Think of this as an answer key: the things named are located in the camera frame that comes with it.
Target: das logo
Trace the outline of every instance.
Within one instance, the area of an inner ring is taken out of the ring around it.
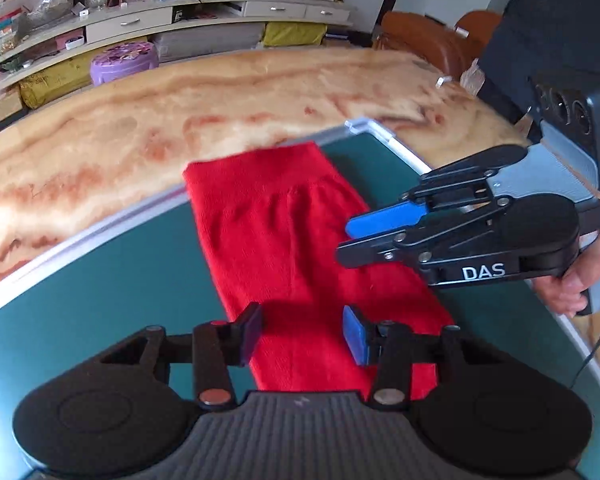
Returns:
[[[497,278],[498,276],[504,276],[504,264],[493,264],[490,268],[486,265],[476,269],[475,267],[463,267],[462,274],[464,279],[467,281],[471,280],[484,280],[486,278]]]

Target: box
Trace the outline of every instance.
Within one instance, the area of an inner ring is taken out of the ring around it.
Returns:
[[[56,47],[58,47],[58,50],[64,50],[66,48],[66,42],[68,40],[73,40],[80,36],[84,36],[83,28],[76,28],[75,30],[71,30],[64,34],[61,34],[60,36],[56,36]]]
[[[0,121],[5,120],[13,114],[17,114],[23,108],[20,87],[18,85],[0,92]]]

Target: blue gripper pad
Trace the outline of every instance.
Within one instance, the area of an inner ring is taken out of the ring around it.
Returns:
[[[429,211],[426,205],[401,202],[353,217],[347,222],[345,231],[350,238],[364,238],[394,231],[405,225],[416,225],[427,212]]]
[[[346,305],[342,311],[342,333],[356,364],[367,366],[369,347],[366,344],[365,328],[349,305]]]

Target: brown leather chair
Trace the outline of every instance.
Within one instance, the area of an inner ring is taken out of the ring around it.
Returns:
[[[392,11],[382,18],[382,34],[374,41],[374,48],[408,50],[460,79],[474,59],[480,57],[500,19],[490,10],[468,12],[456,23],[456,27],[469,33],[465,38],[420,14]]]

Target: black cable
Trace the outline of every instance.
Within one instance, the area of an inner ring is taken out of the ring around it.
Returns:
[[[591,349],[591,352],[589,352],[589,355],[587,356],[587,358],[584,359],[584,361],[582,362],[582,365],[580,366],[579,370],[576,372],[576,375],[573,378],[573,382],[571,383],[571,386],[569,386],[570,390],[573,390],[574,386],[576,385],[576,382],[578,381],[578,378],[580,377],[580,374],[583,373],[583,371],[585,370],[587,365],[589,365],[591,360],[595,357],[596,352],[598,351],[599,348],[600,348],[600,337],[596,341],[596,344],[593,345],[593,348]]]

